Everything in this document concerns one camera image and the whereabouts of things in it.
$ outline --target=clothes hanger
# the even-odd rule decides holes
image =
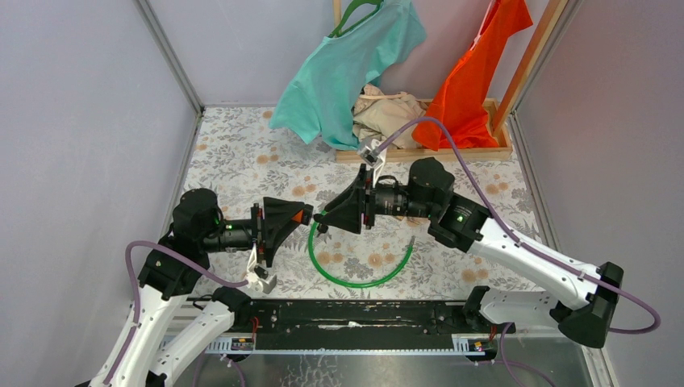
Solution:
[[[490,17],[490,12],[492,11],[492,6],[494,5],[495,0],[490,0],[490,5],[487,7],[487,12],[485,12],[485,18],[482,19],[482,24],[480,24],[480,30],[478,32],[478,35],[475,36],[475,39],[473,40],[473,44],[470,45],[470,51],[473,51],[475,49],[475,46],[478,45],[478,42],[480,41],[480,38],[482,38],[482,34],[485,33],[485,23],[487,19]]]
[[[363,19],[359,20],[358,22],[354,23],[353,26],[347,28],[346,30],[342,31],[342,27],[344,24],[347,22],[349,19],[349,16],[352,15],[352,13],[358,8],[359,6],[362,6],[364,4],[370,4],[372,6],[375,6],[375,10],[366,16],[363,17]],[[328,35],[328,38],[334,38],[336,36],[342,36],[346,34],[347,32],[351,31],[354,29],[354,27],[358,26],[362,22],[364,22],[367,18],[375,15],[376,12],[380,10],[380,5],[382,4],[382,0],[352,0],[351,3],[349,3],[349,6],[347,7],[347,10],[344,12],[344,15],[342,16],[342,20],[340,20],[340,24],[335,27],[334,30]]]

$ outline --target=metal frame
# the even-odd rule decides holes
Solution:
[[[206,332],[211,327],[202,329],[198,324],[221,319],[216,311],[207,317],[217,303],[207,302],[199,316],[171,343],[173,333],[169,332],[164,340],[167,351],[173,352],[171,348],[181,337],[187,342],[190,336],[195,341],[202,336],[206,340],[194,345],[196,353],[210,341],[212,348],[221,348],[218,352],[234,355],[455,355],[486,360],[496,353],[495,349],[477,350],[476,342],[487,341],[490,326],[473,327],[463,312],[467,306],[460,302],[253,299],[236,311],[239,321],[230,331]],[[254,348],[250,334],[254,336],[257,328],[258,347]],[[499,330],[503,328],[503,324],[498,325]],[[248,347],[233,347],[237,339],[246,340]]]
[[[515,104],[512,107],[511,115],[507,118],[509,128],[511,129],[511,134],[513,135],[513,142],[515,144],[515,149],[518,152],[520,165],[523,170],[523,175],[528,187],[532,191],[532,197],[535,203],[535,213],[537,222],[540,224],[540,232],[542,234],[545,243],[558,251],[562,251],[562,246],[560,240],[557,238],[556,230],[553,226],[553,221],[551,219],[548,208],[545,205],[544,192],[539,187],[535,179],[535,167],[532,159],[529,156],[527,150],[527,141],[524,138],[523,131],[521,130],[522,123],[519,121],[517,116],[517,109],[524,102],[528,95],[528,91],[533,86],[538,74],[544,68],[548,61],[548,58],[553,54],[555,47],[558,45],[561,37],[565,33],[570,21],[577,13],[579,6],[582,4],[583,0],[569,0],[567,6],[565,7],[561,17],[559,18],[557,25],[554,27],[548,43],[543,48],[539,60],[536,62],[535,66],[532,68],[531,74],[528,81],[524,84],[520,95],[517,98]],[[171,219],[171,210],[173,209],[173,204],[177,202],[181,192],[182,184],[185,180],[188,164],[194,150],[194,143],[199,133],[200,125],[202,124],[202,115],[205,106],[202,104],[197,92],[195,91],[190,79],[188,78],[185,70],[183,69],[179,59],[177,58],[168,37],[166,36],[164,29],[162,28],[159,19],[156,16],[151,4],[148,0],[134,0],[136,7],[145,21],[150,34],[155,40],[157,46],[159,47],[161,54],[164,56],[172,74],[176,78],[179,86],[181,87],[183,93],[185,94],[188,103],[193,107],[194,111],[197,113],[197,122],[191,136],[188,139],[186,145],[185,157],[181,166],[181,170],[178,174],[174,195],[169,206],[169,211],[167,218],[165,220],[165,227],[169,225]],[[183,322],[177,322],[179,325],[185,325]],[[583,353],[585,354],[585,360],[591,375],[591,379],[595,385],[609,385],[617,386],[617,381],[615,379],[615,373],[611,367],[611,362],[607,358],[607,354],[604,349],[596,350],[591,348],[583,348]]]
[[[154,10],[152,9],[152,6],[150,5],[149,1],[134,0],[134,3],[138,7],[140,16],[142,16],[143,20],[145,21],[145,24],[148,26],[150,35],[152,35],[152,38],[154,39],[156,45],[159,47],[161,55],[164,56],[166,63],[169,65],[171,73],[176,78],[176,81],[183,90],[183,93],[186,95],[186,98],[188,98],[188,102],[193,107],[195,113],[201,114],[202,110],[204,109],[202,101],[199,99],[197,92],[192,86],[192,83],[190,83],[190,79],[188,78],[186,71],[183,69],[181,62],[176,56],[176,52],[171,47],[169,38],[166,37],[166,33],[164,32],[164,29],[161,27],[159,19],[157,18]]]

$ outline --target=teal t-shirt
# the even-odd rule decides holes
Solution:
[[[424,40],[411,1],[385,0],[352,31],[323,38],[280,97],[269,126],[288,127],[307,144],[320,133],[333,148],[356,149],[352,106],[361,89]]]

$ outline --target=beige cloth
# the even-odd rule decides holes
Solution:
[[[364,86],[364,95],[382,96],[382,91],[373,86]],[[425,115],[427,107],[410,94],[396,94],[388,99],[358,98],[354,104],[353,132],[359,140],[366,137],[385,140],[412,119]],[[404,131],[394,142],[392,148],[416,149],[419,147],[411,138],[413,127]]]

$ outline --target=floral tablecloth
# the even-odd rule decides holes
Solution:
[[[305,145],[292,131],[268,129],[272,108],[206,109],[184,184],[219,195],[226,218],[248,218],[249,208],[264,196],[312,204],[320,211],[356,176],[358,164],[337,164],[335,151],[320,139]],[[478,201],[460,165],[445,163],[456,177],[456,192]],[[469,167],[509,224],[539,239],[533,202],[514,153],[505,161],[470,162]],[[383,174],[407,179],[409,164],[387,164]],[[384,277],[401,261],[412,236],[414,252],[394,279],[373,288],[335,285],[316,271],[307,252],[309,227],[297,229],[280,247],[273,262],[277,287],[269,295],[246,290],[255,298],[372,298],[465,300],[475,285],[506,290],[533,290],[536,285],[500,264],[438,244],[419,220],[378,217],[373,230],[361,235],[332,229],[315,240],[319,263],[348,282]],[[211,256],[211,271],[229,281],[244,275],[247,252]],[[211,293],[217,285],[202,278],[194,294]]]

